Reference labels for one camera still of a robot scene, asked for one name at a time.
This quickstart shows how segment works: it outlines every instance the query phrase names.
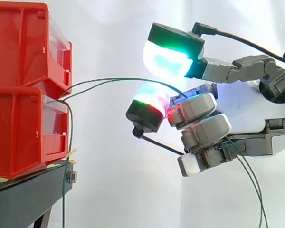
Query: white backdrop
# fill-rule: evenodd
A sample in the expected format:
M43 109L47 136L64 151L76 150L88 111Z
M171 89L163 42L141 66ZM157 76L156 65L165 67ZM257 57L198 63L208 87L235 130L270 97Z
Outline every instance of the white backdrop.
M48 0L52 17L73 42L74 83L101 77L153 78L142 51L153 22L190 30L195 21L285 50L285 0ZM232 61L257 51L206 37L205 56ZM179 89L198 86L191 79ZM70 100L78 181L66 196L67 228L252 228L259 203L237 161L183 179L170 154L131 134L125 112L143 83L116 82ZM165 123L152 135L175 148ZM285 151L250 159L264 193L271 228L285 228ZM61 202L50 228L61 227Z

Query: glowing green light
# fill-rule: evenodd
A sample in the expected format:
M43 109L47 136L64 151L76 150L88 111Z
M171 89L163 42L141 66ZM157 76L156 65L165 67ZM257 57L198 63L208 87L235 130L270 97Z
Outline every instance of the glowing green light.
M151 105L165 117L170 97L166 87L158 83L149 82L139 90L134 100Z
M158 77L184 77L193 63L186 53L163 48L149 41L145 44L142 58L148 70Z

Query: red plastic drawer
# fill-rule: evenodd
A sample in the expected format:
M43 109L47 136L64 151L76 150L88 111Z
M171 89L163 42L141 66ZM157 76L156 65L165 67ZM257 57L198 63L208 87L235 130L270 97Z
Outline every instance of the red plastic drawer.
M68 153L67 106L37 88L0 88L0 177L45 168Z
M0 86L34 86L57 99L71 86L71 52L46 4L0 2Z

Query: metal bolt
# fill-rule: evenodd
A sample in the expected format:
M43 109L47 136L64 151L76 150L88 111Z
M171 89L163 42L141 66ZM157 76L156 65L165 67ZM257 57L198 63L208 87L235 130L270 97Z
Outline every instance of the metal bolt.
M69 171L66 175L66 182L69 184L75 184L77 181L77 172L76 171Z

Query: clear plastic bin front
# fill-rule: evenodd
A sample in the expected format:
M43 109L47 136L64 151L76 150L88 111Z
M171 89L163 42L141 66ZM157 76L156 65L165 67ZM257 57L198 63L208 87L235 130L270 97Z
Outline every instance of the clear plastic bin front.
M70 50L70 44L65 38L63 33L60 31L56 25L53 18L50 17L49 22L49 51L54 60L56 60L59 65L65 68L64 65L64 51Z
M68 107L48 96L43 96L43 134L67 134Z

